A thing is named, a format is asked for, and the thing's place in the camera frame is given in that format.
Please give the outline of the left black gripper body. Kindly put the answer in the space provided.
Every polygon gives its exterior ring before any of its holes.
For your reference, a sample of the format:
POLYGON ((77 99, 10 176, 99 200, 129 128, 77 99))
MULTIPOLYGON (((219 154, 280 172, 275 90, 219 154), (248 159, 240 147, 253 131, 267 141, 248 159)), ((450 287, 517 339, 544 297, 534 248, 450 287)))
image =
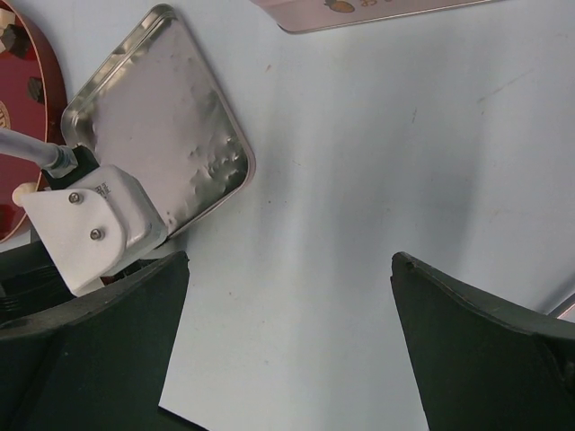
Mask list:
POLYGON ((73 295, 39 242, 1 254, 2 332, 157 332, 166 326, 165 265, 139 259, 73 295))

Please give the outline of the red round plate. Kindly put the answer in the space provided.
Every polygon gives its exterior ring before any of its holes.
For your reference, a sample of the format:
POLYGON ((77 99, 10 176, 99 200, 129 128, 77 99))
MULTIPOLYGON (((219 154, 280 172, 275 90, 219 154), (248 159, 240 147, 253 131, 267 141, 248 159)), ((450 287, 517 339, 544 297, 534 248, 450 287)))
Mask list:
MULTIPOLYGON (((64 143, 60 119, 67 105, 58 59, 41 29, 9 2, 1 3, 1 126, 43 142, 64 143)), ((32 162, 1 156, 1 241, 28 229, 28 219, 14 204, 17 187, 47 185, 32 162)))

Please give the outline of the metal tin box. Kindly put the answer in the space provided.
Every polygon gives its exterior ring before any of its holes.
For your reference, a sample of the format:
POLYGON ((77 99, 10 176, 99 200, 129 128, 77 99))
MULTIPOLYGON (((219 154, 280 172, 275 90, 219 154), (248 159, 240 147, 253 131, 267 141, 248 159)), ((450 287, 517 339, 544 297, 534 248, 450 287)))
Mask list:
POLYGON ((252 1, 288 33, 324 29, 488 4, 490 0, 261 0, 252 1))

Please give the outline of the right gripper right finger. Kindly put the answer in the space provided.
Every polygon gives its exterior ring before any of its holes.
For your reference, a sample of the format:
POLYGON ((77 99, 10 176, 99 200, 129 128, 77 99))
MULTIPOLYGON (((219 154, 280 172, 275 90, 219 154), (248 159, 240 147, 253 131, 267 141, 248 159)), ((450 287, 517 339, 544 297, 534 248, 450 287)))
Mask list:
POLYGON ((430 430, 572 430, 574 325, 405 253, 394 302, 430 430))

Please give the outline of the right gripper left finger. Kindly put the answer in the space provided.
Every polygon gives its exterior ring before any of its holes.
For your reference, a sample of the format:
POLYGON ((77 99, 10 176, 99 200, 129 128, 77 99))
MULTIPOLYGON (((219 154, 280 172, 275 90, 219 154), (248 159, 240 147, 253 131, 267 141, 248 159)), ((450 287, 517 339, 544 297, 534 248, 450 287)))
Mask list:
POLYGON ((187 430, 160 407, 190 272, 178 251, 1 325, 3 430, 187 430))

